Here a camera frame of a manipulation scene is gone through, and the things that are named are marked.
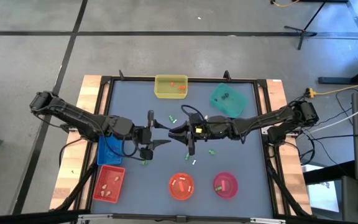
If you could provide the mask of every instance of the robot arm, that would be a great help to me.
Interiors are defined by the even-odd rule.
[[[183,105],[182,110],[189,115],[189,120],[183,125],[169,130],[168,136],[188,146],[189,155],[195,154],[195,142],[197,140],[212,140],[229,138],[245,142],[246,136],[255,129],[264,128],[273,124],[267,130],[268,141],[277,144],[285,140],[286,134],[299,127],[308,127],[319,120],[311,103],[305,101],[294,101],[288,106],[253,118],[228,118],[225,116],[212,116],[204,119],[202,114],[189,114],[184,108],[192,108]]]
[[[153,150],[170,140],[152,141],[151,128],[167,127],[159,124],[154,119],[154,112],[149,111],[147,115],[147,126],[135,126],[127,118],[120,116],[105,116],[91,114],[83,109],[66,103],[52,92],[38,92],[30,104],[31,112],[36,115],[53,115],[66,122],[69,126],[75,127],[82,138],[92,142],[98,142],[100,136],[113,135],[118,140],[132,140],[135,145],[147,145],[140,150],[140,157],[150,160],[153,158]]]

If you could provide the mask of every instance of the white cable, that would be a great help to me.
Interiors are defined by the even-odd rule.
[[[337,121],[337,122],[335,122],[335,123],[333,123],[333,124],[329,124],[329,125],[327,125],[327,126],[324,126],[324,127],[319,128],[319,129],[316,129],[316,130],[313,130],[313,131],[309,131],[309,134],[315,133],[315,132],[320,131],[320,130],[323,130],[323,129],[325,129],[325,128],[329,128],[329,127],[331,127],[331,126],[334,126],[335,124],[339,124],[340,122],[345,121],[345,120],[347,120],[347,119],[349,119],[349,118],[351,118],[351,117],[353,117],[353,116],[355,116],[355,115],[357,115],[357,114],[358,114],[358,112],[356,112],[356,113],[354,113],[354,114],[348,116],[347,118],[344,118],[344,119],[342,119],[342,120],[340,120],[340,121]]]

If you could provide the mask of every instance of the pink bowl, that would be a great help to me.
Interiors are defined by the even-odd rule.
[[[214,190],[218,187],[222,187],[221,190],[215,190],[215,192],[221,198],[227,200],[233,198],[239,189],[237,179],[228,172],[218,174],[214,179],[213,187]]]

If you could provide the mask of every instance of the red container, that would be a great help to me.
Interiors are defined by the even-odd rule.
[[[216,194],[224,199],[233,198],[239,190],[237,179],[228,172],[218,174],[214,179],[213,187]]]
[[[93,192],[93,199],[116,203],[124,181],[124,175],[125,168],[103,165]]]
[[[194,192],[193,179],[185,173],[177,173],[169,180],[169,192],[176,200],[187,200]]]

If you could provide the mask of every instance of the teal container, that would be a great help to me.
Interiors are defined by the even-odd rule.
[[[237,118],[247,105],[248,99],[228,85],[220,83],[209,98],[211,104],[231,118]]]

